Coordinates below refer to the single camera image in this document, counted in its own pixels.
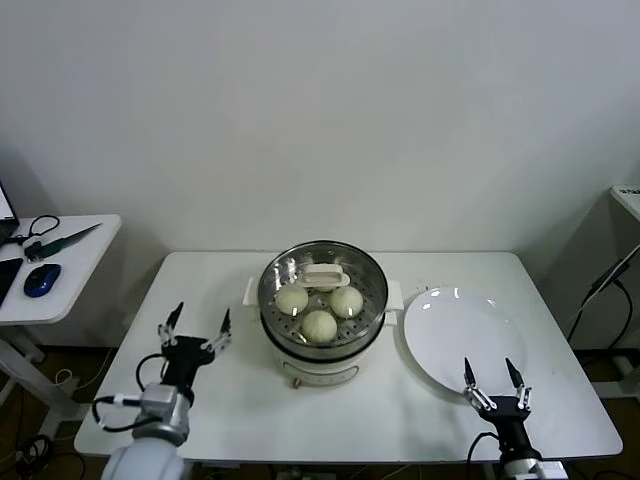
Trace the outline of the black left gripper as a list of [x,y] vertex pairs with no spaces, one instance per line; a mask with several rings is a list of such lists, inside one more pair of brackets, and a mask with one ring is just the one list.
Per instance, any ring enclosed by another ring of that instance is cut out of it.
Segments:
[[175,327],[184,303],[180,302],[169,314],[164,324],[158,325],[162,355],[167,367],[162,383],[179,388],[191,388],[200,367],[213,362],[213,353],[220,353],[231,343],[231,318],[227,310],[218,336],[213,340],[176,336]]

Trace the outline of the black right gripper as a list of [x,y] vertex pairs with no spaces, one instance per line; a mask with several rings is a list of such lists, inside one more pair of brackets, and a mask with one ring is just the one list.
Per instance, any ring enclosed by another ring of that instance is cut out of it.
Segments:
[[541,454],[533,448],[524,421],[531,410],[531,388],[513,362],[505,358],[509,377],[516,389],[516,397],[489,397],[478,386],[469,359],[464,358],[464,396],[476,411],[482,411],[482,419],[491,423],[499,439],[501,461],[524,459],[541,460]]

